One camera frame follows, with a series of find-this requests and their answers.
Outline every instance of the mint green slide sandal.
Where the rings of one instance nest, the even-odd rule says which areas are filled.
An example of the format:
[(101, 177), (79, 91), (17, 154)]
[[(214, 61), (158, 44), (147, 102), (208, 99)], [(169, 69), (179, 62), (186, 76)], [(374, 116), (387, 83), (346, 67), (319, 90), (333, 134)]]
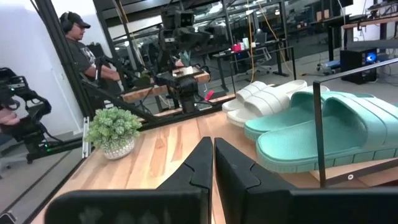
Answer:
[[(333, 96), (323, 104), (325, 165), (398, 157), (398, 108), (378, 98)], [(318, 169), (315, 121), (262, 134), (259, 163), (279, 173)]]
[[(332, 96), (345, 97), (373, 97), (369, 94), (351, 94), (340, 91), (325, 91), (321, 93), (322, 101)], [(256, 141), (260, 135), (296, 124), (304, 123), (314, 119), (313, 92), (298, 91), (292, 95), (290, 106), (287, 110), (276, 114), (263, 116), (261, 118), (246, 121), (244, 134), (252, 141)]]

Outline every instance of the succulent plant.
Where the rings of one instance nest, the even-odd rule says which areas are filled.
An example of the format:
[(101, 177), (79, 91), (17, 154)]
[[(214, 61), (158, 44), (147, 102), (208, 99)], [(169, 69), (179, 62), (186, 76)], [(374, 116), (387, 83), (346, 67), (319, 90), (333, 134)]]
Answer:
[(139, 129), (142, 124), (136, 115), (130, 111), (110, 108), (95, 111), (96, 116), (90, 123), (85, 138), (107, 151), (115, 151), (125, 146), (132, 138), (139, 136)]

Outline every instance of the potted plant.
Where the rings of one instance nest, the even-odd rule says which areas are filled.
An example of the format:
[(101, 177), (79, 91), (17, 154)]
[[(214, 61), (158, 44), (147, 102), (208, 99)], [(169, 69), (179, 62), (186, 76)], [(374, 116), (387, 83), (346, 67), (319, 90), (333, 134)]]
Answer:
[(107, 159), (119, 159), (128, 155), (135, 145), (142, 124), (130, 111), (110, 108), (95, 111), (94, 120), (85, 138), (101, 149)]
[(193, 68), (190, 64), (191, 51), (189, 51), (189, 52), (184, 51), (184, 52), (180, 53), (180, 60), (181, 60), (182, 64), (184, 65), (184, 67), (182, 68), (183, 74), (184, 75), (192, 74)]

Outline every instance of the gray t-shirt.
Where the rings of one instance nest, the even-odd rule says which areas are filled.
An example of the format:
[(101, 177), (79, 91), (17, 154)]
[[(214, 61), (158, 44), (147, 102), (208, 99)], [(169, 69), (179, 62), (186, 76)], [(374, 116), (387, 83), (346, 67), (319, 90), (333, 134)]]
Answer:
[(79, 72), (84, 73), (91, 66), (95, 67), (95, 56), (86, 45), (69, 38), (67, 42)]

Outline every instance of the black box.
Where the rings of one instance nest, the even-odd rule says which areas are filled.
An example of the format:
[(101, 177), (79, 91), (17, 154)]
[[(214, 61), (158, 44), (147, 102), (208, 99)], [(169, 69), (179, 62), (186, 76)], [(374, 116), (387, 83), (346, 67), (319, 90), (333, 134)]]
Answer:
[[(371, 65), (377, 61), (377, 49), (348, 49), (340, 50), (341, 72), (346, 72), (355, 68)], [(354, 73), (341, 78), (344, 81), (363, 84), (375, 82), (377, 79), (376, 68), (364, 72)]]

